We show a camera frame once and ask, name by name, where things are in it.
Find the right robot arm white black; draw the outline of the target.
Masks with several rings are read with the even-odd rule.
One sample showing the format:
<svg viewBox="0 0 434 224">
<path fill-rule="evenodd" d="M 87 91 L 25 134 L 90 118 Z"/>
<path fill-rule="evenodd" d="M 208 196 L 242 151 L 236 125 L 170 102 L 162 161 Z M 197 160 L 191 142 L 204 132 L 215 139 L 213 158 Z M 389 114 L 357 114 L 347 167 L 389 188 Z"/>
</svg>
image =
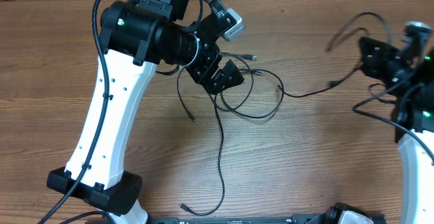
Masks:
<svg viewBox="0 0 434 224">
<path fill-rule="evenodd" d="M 390 122 L 401 157 L 401 223 L 433 222 L 433 53 L 411 38 L 398 49 L 369 37 L 359 40 L 361 70 L 396 98 Z"/>
</svg>

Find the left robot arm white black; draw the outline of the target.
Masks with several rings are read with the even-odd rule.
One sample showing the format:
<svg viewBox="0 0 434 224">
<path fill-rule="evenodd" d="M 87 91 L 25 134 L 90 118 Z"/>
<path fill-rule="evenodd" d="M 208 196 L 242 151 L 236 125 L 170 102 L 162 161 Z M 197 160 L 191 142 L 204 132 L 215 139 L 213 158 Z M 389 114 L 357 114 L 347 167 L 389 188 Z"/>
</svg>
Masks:
<svg viewBox="0 0 434 224">
<path fill-rule="evenodd" d="M 142 178 L 123 167 L 125 150 L 144 91 L 160 62 L 187 70 L 208 94 L 238 86 L 232 61 L 220 66 L 217 40 L 243 32 L 242 17 L 221 0 L 199 0 L 210 13 L 180 26 L 189 0 L 116 1 L 92 11 L 98 74 L 83 131 L 67 164 L 48 174 L 47 186 L 79 198 L 113 223 L 148 223 L 138 197 Z"/>
</svg>

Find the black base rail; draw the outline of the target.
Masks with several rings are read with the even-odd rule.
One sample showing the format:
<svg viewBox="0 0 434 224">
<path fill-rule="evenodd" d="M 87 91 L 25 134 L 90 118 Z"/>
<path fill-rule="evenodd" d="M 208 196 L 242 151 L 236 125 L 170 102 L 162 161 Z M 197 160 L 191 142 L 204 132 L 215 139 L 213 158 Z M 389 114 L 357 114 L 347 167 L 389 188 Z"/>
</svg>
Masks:
<svg viewBox="0 0 434 224">
<path fill-rule="evenodd" d="M 335 203 L 321 214 L 293 214 L 288 217 L 233 217 L 209 219 L 148 218 L 151 224 L 324 224 L 324 223 L 373 223 L 386 224 L 383 214 L 367 214 L 364 211 L 343 204 Z"/>
</svg>

